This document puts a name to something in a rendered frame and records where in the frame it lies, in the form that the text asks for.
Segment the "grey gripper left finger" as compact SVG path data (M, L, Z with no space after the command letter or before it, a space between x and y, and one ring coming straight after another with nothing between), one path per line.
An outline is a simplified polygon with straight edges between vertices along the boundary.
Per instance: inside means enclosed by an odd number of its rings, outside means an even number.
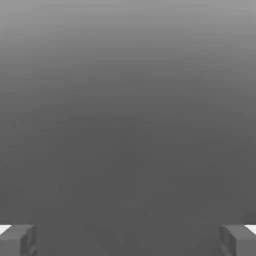
M0 224L0 256L38 256L37 226Z

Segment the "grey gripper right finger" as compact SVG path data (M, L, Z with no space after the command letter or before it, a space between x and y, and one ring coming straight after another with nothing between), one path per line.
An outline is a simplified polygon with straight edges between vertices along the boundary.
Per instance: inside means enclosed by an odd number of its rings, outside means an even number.
M256 224L221 225L218 256L256 256Z

